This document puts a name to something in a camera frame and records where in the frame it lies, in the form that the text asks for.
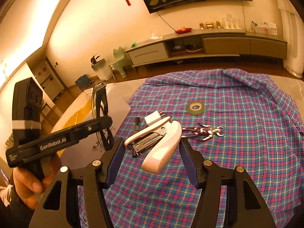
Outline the person's left hand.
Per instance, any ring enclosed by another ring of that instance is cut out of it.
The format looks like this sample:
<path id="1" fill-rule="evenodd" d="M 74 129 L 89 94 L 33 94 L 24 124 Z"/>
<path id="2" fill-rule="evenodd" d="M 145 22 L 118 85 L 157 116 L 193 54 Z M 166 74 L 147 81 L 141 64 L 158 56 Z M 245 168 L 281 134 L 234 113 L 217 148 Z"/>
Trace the person's left hand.
<path id="1" fill-rule="evenodd" d="M 36 194 L 42 194 L 46 191 L 58 170 L 61 168 L 61 160 L 57 154 L 54 154 L 51 158 L 49 167 L 51 172 L 42 181 L 39 181 L 27 169 L 19 167 L 13 169 L 13 181 L 17 195 L 30 209 L 36 209 L 39 204 Z"/>

